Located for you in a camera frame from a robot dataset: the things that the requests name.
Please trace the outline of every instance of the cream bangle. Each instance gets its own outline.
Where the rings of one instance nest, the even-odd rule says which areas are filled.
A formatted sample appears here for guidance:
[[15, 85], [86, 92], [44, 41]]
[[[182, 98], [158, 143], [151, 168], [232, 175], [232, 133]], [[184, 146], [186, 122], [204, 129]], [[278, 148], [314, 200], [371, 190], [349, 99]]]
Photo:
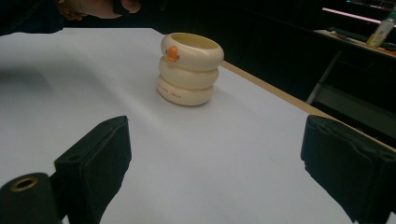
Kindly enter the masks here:
[[163, 98], [178, 105], [201, 105], [209, 101], [213, 94], [213, 86], [203, 90], [186, 90], [167, 83], [161, 75], [157, 90]]
[[172, 85], [190, 90], [200, 90], [212, 86], [219, 76], [219, 69], [206, 72], [181, 69], [165, 60], [160, 59], [160, 72], [167, 82]]
[[167, 35], [163, 38], [161, 50], [168, 62], [194, 71], [213, 70], [224, 60], [221, 46], [200, 35], [186, 33]]

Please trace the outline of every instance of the table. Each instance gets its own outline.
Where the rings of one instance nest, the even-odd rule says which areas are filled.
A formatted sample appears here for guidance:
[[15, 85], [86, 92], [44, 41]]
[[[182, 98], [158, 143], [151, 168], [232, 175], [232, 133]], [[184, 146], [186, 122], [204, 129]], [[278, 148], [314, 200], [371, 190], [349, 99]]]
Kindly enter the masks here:
[[101, 223], [350, 223], [300, 159], [307, 105], [228, 63], [207, 104], [171, 104], [156, 92], [162, 38], [72, 28], [1, 37], [0, 184], [53, 174], [96, 124], [126, 115], [133, 158]]

